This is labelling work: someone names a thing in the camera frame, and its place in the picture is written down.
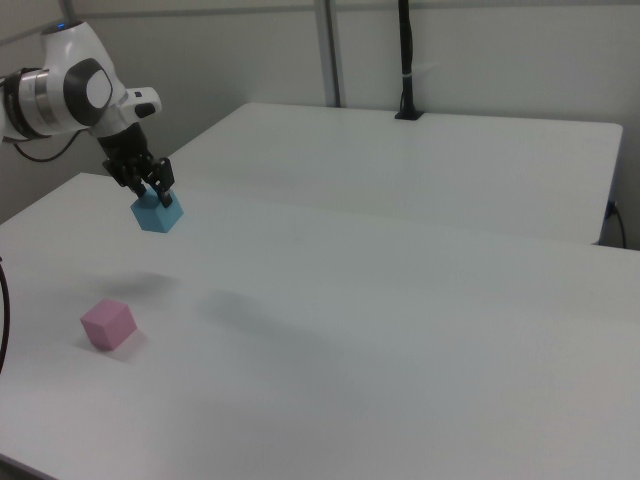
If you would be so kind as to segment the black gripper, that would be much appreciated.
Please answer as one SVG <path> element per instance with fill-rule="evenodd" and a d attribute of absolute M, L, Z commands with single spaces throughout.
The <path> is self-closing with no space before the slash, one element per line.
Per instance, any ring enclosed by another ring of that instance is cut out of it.
<path fill-rule="evenodd" d="M 153 157 L 138 122 L 117 134 L 98 138 L 98 143 L 106 155 L 103 167 L 120 187 L 129 188 L 142 198 L 147 183 L 164 208 L 171 206 L 171 187 L 175 182 L 171 161 L 167 157 Z"/>

